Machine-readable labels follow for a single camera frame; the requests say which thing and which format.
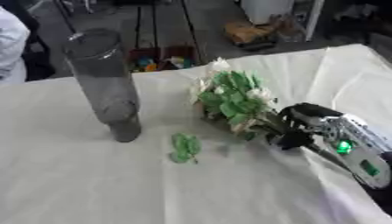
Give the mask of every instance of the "person's arm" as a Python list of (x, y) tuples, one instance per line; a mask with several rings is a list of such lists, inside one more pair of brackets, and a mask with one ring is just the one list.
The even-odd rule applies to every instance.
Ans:
[(30, 31), (17, 17), (0, 7), (0, 76), (11, 75), (29, 35)]

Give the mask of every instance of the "loose green leaf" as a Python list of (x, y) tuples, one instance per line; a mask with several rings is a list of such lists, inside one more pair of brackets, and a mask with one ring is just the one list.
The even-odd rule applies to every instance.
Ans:
[(178, 133), (173, 135), (171, 140), (175, 151), (169, 154), (169, 158), (174, 163), (183, 164), (190, 159), (197, 161), (195, 156), (200, 153), (201, 146), (196, 136)]
[(230, 119), (229, 123), (231, 125), (237, 125), (239, 123), (244, 123), (249, 119), (248, 115), (245, 114), (236, 114), (233, 118)]
[(231, 102), (225, 102), (221, 104), (220, 111), (228, 118), (233, 117), (237, 114), (237, 109)]
[(177, 152), (170, 153), (169, 158), (171, 159), (171, 161), (177, 164), (184, 164), (190, 159), (190, 157), (188, 157), (187, 155), (178, 154)]
[(188, 138), (188, 152), (195, 156), (201, 151), (200, 141), (196, 136), (191, 136)]
[(187, 149), (187, 136), (182, 134), (182, 133), (178, 133), (175, 134), (171, 137), (172, 143), (174, 148), (176, 149), (177, 152), (182, 152), (182, 151), (186, 151)]

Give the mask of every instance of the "chair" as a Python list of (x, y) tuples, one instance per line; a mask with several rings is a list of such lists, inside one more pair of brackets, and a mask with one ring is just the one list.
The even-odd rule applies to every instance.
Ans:
[[(27, 69), (27, 80), (43, 80), (55, 74), (50, 63), (51, 49), (39, 36), (39, 22), (17, 0), (0, 0), (0, 5), (14, 14), (30, 30), (30, 37), (24, 49), (24, 63)], [(33, 46), (39, 45), (42, 51), (33, 51)]]

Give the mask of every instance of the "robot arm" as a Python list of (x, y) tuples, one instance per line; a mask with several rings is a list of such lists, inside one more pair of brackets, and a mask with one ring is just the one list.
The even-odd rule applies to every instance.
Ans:
[[(304, 146), (347, 169), (392, 215), (392, 146), (385, 137), (354, 115), (310, 103), (285, 108), (279, 115), (286, 131), (269, 140), (283, 150)], [(322, 136), (325, 149), (315, 144), (315, 135)]]

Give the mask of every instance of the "green led light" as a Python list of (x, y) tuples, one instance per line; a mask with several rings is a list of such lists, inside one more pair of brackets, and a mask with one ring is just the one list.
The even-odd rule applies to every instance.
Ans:
[(337, 152), (340, 155), (347, 155), (347, 154), (349, 154), (351, 152), (352, 149), (353, 149), (353, 146), (351, 145), (350, 142), (348, 142), (348, 141), (341, 141), (338, 144)]

